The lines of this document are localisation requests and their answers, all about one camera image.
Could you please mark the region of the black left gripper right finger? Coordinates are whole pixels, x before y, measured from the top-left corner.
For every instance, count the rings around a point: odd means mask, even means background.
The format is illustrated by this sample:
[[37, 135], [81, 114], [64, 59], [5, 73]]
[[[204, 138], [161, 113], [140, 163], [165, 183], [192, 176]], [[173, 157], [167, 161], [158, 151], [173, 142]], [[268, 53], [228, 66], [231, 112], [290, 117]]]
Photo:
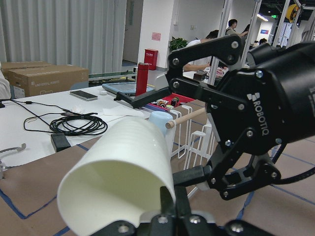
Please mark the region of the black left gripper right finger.
[[311, 195], [295, 195], [268, 186], [225, 201], [214, 191], [198, 192], [189, 200], [177, 187], [179, 236], [313, 236], [315, 205]]

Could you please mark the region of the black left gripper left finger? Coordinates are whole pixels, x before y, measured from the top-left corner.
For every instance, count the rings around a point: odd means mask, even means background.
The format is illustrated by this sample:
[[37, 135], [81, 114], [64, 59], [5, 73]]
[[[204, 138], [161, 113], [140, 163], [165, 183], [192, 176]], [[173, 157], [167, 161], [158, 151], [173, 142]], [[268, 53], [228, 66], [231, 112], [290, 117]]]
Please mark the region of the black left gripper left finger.
[[173, 236], [175, 235], [175, 204], [168, 189], [160, 188], [160, 210], [145, 212], [139, 226], [125, 220], [115, 221], [94, 233], [94, 236]]

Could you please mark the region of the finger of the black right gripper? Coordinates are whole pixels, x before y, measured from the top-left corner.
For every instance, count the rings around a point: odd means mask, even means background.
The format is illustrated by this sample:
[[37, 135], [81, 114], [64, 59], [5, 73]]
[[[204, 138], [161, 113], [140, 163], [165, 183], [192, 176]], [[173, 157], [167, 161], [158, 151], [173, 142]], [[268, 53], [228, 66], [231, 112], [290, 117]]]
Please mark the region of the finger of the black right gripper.
[[173, 182], [175, 186], [192, 186], [197, 188], [210, 188], [208, 179], [212, 171], [211, 166], [195, 166], [173, 174]]
[[176, 93], [209, 102], [212, 96], [221, 96], [223, 94], [213, 86], [206, 86], [201, 82], [184, 77], [184, 65], [193, 60], [213, 56], [232, 70], [233, 66], [237, 66], [240, 62], [241, 43], [242, 39], [239, 36], [228, 35], [175, 50], [168, 56], [168, 71], [165, 74], [166, 85], [163, 85], [160, 89], [151, 90], [136, 97], [130, 97], [122, 92], [118, 92], [114, 100], [122, 100], [130, 104], [133, 108], [141, 108], [150, 102]]

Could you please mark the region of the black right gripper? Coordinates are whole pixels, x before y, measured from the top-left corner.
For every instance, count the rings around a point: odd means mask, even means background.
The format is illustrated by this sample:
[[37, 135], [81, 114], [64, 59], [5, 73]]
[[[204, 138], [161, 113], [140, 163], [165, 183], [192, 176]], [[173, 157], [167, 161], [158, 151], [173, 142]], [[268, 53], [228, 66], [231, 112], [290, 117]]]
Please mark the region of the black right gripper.
[[284, 149], [315, 134], [315, 45], [286, 50], [266, 47], [265, 59], [251, 69], [229, 73], [219, 91], [237, 99], [209, 104], [218, 142], [209, 164], [210, 188], [229, 200], [270, 184], [290, 184], [312, 176], [310, 169], [282, 178], [268, 151]]

